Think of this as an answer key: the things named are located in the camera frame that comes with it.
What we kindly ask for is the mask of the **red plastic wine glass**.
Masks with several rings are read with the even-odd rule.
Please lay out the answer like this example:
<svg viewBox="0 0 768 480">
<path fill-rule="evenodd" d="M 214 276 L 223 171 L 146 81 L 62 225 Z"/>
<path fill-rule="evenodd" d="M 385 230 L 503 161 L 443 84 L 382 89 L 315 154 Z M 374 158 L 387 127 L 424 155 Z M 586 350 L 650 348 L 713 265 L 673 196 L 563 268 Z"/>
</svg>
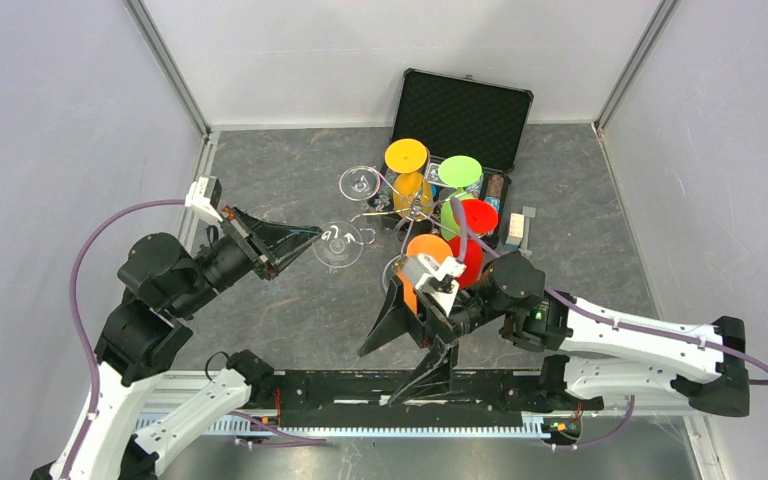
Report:
<svg viewBox="0 0 768 480">
<path fill-rule="evenodd" d="M 464 209 L 466 224 L 470 232 L 478 236 L 494 231 L 499 222 L 497 210 L 489 203 L 480 199 L 464 199 L 461 201 Z M 475 283 L 481 273 L 483 265 L 483 253 L 477 241 L 471 239 L 467 242 L 464 258 L 465 270 L 457 278 L 461 289 L 465 289 Z"/>
</svg>

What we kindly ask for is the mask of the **clear wine glass front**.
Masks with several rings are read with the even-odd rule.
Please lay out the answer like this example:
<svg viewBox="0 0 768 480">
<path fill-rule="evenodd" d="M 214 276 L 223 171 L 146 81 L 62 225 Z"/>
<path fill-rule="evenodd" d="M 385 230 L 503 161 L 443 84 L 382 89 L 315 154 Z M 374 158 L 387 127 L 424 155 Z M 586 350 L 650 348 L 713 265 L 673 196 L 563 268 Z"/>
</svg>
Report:
<svg viewBox="0 0 768 480">
<path fill-rule="evenodd" d="M 328 274 L 338 273 L 357 264 L 371 250 L 377 231 L 364 219 L 332 220 L 322 226 L 312 252 Z"/>
</svg>

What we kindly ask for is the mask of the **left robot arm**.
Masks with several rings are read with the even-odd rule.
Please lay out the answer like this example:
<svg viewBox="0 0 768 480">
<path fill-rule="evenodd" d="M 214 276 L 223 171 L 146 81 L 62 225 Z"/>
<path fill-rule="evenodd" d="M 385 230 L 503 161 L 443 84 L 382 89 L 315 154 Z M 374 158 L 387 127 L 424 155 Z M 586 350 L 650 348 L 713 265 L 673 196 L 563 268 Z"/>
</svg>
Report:
<svg viewBox="0 0 768 480">
<path fill-rule="evenodd" d="M 192 336 L 194 314 L 248 274 L 275 279 L 321 235 L 315 226 L 256 219 L 235 207 L 218 214 L 221 237 L 191 255 L 173 235 L 147 235 L 118 270 L 120 304 L 88 350 L 85 410 L 60 457 L 36 479 L 155 479 L 222 417 L 274 394 L 273 368 L 243 350 L 162 419 L 136 425 L 149 397 Z"/>
</svg>

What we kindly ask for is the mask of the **green plastic wine glass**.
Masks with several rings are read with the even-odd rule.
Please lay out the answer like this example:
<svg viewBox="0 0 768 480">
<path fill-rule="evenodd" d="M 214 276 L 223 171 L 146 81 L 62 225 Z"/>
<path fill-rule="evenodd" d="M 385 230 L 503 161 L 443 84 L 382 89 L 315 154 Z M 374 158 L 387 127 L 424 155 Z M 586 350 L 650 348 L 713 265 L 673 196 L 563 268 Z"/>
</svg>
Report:
<svg viewBox="0 0 768 480">
<path fill-rule="evenodd" d="M 444 240 L 449 241 L 460 233 L 450 199 L 478 199 L 477 188 L 481 185 L 482 175 L 481 164 L 470 156 L 452 156 L 440 164 L 439 179 L 446 186 L 453 188 L 453 192 L 442 202 L 440 209 L 440 234 Z"/>
</svg>

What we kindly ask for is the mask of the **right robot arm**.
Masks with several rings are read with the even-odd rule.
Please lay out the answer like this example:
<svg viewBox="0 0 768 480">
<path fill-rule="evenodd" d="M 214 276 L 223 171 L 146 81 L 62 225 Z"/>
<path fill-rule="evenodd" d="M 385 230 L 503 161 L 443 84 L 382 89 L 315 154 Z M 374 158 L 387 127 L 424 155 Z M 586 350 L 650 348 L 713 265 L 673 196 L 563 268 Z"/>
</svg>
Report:
<svg viewBox="0 0 768 480">
<path fill-rule="evenodd" d="M 462 287 L 456 258 L 408 257 L 391 278 L 359 356 L 402 335 L 426 352 L 390 401 L 444 395 L 454 387 L 460 340 L 500 320 L 500 336 L 544 360 L 535 395 L 551 409 L 613 395 L 684 398 L 700 412 L 750 412 L 745 328 L 723 316 L 710 324 L 668 323 L 610 310 L 549 288 L 526 257 L 509 253 Z"/>
</svg>

